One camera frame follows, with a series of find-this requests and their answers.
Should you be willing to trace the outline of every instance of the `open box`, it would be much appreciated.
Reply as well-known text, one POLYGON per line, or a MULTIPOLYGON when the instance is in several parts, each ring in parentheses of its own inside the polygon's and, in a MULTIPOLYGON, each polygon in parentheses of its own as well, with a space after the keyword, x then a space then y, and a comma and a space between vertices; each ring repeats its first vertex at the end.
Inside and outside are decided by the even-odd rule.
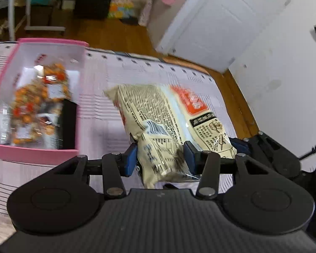
MULTIPOLYGON (((50 38, 20 39, 0 75, 0 109, 11 104, 21 76, 25 76, 42 58, 61 58, 69 76, 71 100, 78 104, 80 80, 83 78, 85 47, 82 41, 50 38)), ((78 119, 76 121, 75 149, 49 150, 0 145, 0 159, 32 164, 58 165, 78 154, 78 119)))

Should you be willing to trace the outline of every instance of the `door frame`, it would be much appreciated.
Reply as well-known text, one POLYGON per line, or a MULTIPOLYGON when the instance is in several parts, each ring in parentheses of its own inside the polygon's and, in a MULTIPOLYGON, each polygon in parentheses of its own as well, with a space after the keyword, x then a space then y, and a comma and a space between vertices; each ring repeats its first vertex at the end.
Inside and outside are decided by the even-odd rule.
POLYGON ((168 29, 165 31, 158 45, 154 47, 155 50, 163 54, 170 53, 174 43, 179 39, 206 1, 207 0, 186 0, 168 29))

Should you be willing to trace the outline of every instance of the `barcode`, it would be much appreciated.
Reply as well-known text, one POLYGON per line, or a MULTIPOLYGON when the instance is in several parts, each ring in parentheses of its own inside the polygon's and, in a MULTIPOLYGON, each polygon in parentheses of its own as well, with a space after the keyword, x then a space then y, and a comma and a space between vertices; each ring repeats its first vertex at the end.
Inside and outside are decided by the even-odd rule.
POLYGON ((157 123, 153 122, 153 121, 147 121, 147 124, 149 125, 149 130, 147 133, 149 134, 163 134, 163 135, 167 135, 167 132, 165 131, 165 129, 158 125, 157 123))

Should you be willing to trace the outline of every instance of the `wooden floor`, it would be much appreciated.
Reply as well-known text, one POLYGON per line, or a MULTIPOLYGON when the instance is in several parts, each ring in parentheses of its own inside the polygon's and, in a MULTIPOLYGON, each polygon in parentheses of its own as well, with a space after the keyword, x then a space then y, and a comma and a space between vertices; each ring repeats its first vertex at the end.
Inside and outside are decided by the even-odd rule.
MULTIPOLYGON (((16 22, 24 15, 24 8, 16 9, 16 22)), ((47 24, 48 12, 42 8, 32 8, 32 25, 44 26, 47 24)), ((82 40, 90 47, 105 50, 138 53, 162 58, 151 45, 146 28, 123 24, 117 19, 86 20, 75 19, 71 11, 57 11, 53 15, 54 26, 65 26, 64 36, 58 32, 32 32, 27 34, 23 24, 16 32, 16 38, 49 37, 82 40)), ((9 40, 8 33, 3 40, 9 40)), ((214 78, 221 91, 228 114, 232 120, 238 138, 250 137, 257 132, 257 125, 253 121, 248 105, 230 73, 222 75, 214 70, 207 69, 214 78)))

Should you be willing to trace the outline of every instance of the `ribbed black surface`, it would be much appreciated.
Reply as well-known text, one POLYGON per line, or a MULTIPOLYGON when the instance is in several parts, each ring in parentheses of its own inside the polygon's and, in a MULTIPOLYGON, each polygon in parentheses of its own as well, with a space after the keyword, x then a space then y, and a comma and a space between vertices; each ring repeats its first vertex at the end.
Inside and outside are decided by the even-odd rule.
POLYGON ((229 222, 214 202, 189 190, 131 190, 108 201, 84 227, 59 236, 17 232, 0 246, 6 253, 316 252, 304 232, 271 237, 229 222))

